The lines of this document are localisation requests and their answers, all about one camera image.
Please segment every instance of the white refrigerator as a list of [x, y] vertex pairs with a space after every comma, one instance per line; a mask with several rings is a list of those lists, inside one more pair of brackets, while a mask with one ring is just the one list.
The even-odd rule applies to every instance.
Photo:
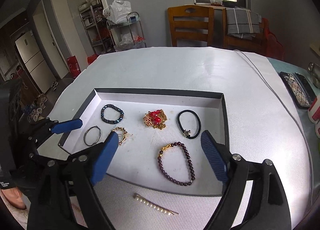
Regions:
[[16, 40], [16, 45], [33, 80], [45, 93], [56, 79], [44, 60], [35, 37], [28, 31]]

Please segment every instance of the metal screw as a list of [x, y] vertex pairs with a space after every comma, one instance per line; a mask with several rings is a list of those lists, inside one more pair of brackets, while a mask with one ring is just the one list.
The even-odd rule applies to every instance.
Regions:
[[86, 161], [87, 158], [88, 158], [87, 156], [81, 155], [81, 156], [78, 158], [78, 160], [79, 160], [79, 161]]
[[54, 164], [55, 164], [55, 161], [53, 161], [53, 160], [48, 161], [48, 166], [49, 166], [49, 167], [52, 167]]
[[232, 155], [232, 158], [233, 158], [234, 160], [236, 160], [236, 161], [239, 161], [239, 160], [242, 159], [242, 157], [241, 157], [239, 154], [233, 154], [233, 155]]
[[269, 159], [265, 159], [264, 162], [267, 164], [267, 165], [272, 165], [272, 160], [269, 160]]

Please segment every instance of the smartphone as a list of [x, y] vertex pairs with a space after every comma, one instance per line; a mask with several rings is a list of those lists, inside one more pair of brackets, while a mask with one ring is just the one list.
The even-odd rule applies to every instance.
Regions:
[[308, 109], [311, 103], [296, 78], [292, 74], [285, 72], [280, 72], [279, 76], [284, 82], [295, 104], [301, 109]]
[[300, 85], [303, 87], [304, 92], [309, 99], [309, 102], [312, 103], [316, 99], [316, 94], [314, 93], [311, 85], [309, 84], [308, 80], [301, 74], [295, 73]]

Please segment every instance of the dark red beaded bracelet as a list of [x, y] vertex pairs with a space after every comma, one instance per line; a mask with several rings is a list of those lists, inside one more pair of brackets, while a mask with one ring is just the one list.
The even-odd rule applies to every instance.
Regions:
[[[189, 182], [180, 182], [180, 181], [178, 181], [178, 180], [173, 179], [172, 177], [170, 177], [170, 176], [168, 175], [168, 173], [165, 172], [165, 170], [164, 170], [164, 168], [163, 168], [163, 166], [162, 166], [161, 157], [162, 157], [163, 152], [164, 152], [166, 149], [168, 149], [168, 148], [170, 148], [170, 147], [174, 147], [174, 146], [180, 146], [180, 147], [183, 149], [183, 151], [184, 151], [184, 153], [185, 153], [185, 155], [186, 155], [186, 158], [187, 158], [187, 160], [188, 160], [188, 166], [189, 166], [189, 170], [190, 170], [190, 175], [191, 175], [191, 181], [189, 181]], [[192, 182], [196, 179], [196, 178], [195, 178], [195, 172], [194, 172], [193, 167], [192, 167], [192, 163], [191, 163], [191, 160], [190, 160], [190, 156], [189, 156], [188, 150], [187, 150], [187, 148], [184, 146], [184, 144], [181, 143], [181, 142], [170, 143], [170, 144], [168, 144], [167, 146], [162, 147], [162, 148], [161, 148], [161, 151], [159, 151], [158, 164], [159, 164], [159, 169], [161, 170], [161, 172], [163, 173], [163, 175], [167, 178], [167, 180], [170, 180], [171, 182], [173, 182], [173, 183], [175, 183], [175, 184], [177, 184], [177, 185], [180, 185], [180, 186], [190, 186], [190, 185], [192, 184]]]

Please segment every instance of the chair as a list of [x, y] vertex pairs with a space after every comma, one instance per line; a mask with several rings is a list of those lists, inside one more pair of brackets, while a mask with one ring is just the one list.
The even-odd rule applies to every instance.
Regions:
[[[212, 44], [213, 40], [213, 19], [214, 9], [196, 5], [185, 5], [168, 8], [168, 17], [170, 24], [170, 33], [172, 46], [177, 47], [177, 39], [191, 39], [207, 42], [207, 46]], [[205, 17], [208, 22], [195, 20], [175, 20], [175, 17]], [[193, 29], [194, 32], [176, 31], [176, 28]], [[199, 30], [208, 30], [208, 34], [201, 33]]]
[[236, 49], [245, 49], [260, 55], [265, 55], [267, 50], [266, 31], [268, 30], [268, 20], [262, 18], [260, 30], [262, 33], [257, 33], [252, 40], [236, 38], [228, 35], [227, 27], [227, 10], [222, 9], [222, 26], [223, 26], [223, 48], [229, 49], [230, 46]]

